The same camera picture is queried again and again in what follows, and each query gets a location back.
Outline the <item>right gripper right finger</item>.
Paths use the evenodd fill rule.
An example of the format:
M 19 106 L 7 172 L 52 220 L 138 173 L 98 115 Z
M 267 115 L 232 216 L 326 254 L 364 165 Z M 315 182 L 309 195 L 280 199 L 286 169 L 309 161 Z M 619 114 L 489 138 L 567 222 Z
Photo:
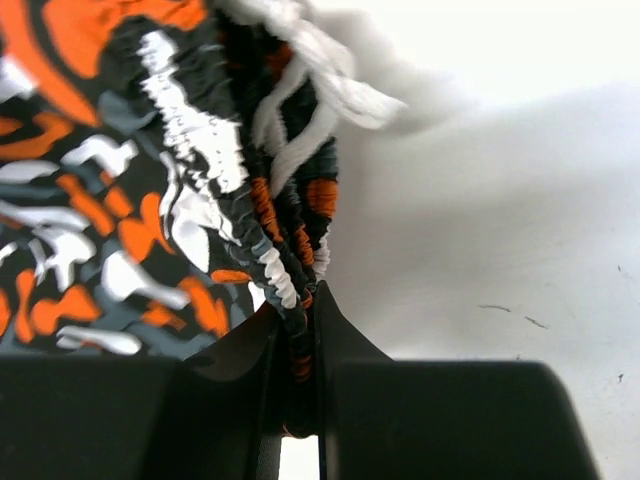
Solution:
M 314 301 L 324 479 L 594 479 L 564 385 L 531 361 L 400 361 Z

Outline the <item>orange camouflage shorts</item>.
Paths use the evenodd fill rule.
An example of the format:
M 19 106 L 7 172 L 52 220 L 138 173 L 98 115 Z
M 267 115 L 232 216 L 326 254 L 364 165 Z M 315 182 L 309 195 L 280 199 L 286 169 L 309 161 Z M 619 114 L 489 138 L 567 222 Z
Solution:
M 269 304 L 314 435 L 335 133 L 402 109 L 307 1 L 3 2 L 2 352 L 185 359 Z

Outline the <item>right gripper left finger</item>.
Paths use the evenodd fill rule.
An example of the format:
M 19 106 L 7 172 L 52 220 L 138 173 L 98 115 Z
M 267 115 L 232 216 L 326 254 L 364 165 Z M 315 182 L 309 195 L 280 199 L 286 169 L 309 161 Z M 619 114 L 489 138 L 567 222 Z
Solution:
M 1 360 L 5 479 L 274 479 L 279 324 L 270 312 L 179 361 Z

